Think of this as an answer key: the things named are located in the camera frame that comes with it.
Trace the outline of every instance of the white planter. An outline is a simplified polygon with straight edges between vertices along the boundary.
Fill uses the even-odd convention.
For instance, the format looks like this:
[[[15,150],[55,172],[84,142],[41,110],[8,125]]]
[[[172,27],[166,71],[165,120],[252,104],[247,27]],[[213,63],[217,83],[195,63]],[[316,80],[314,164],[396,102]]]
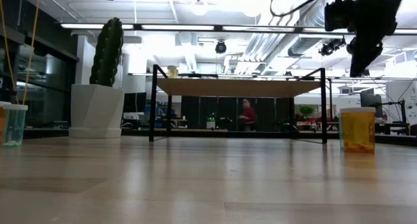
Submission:
[[[78,85],[71,88],[70,137],[120,137],[124,93],[101,85]]]

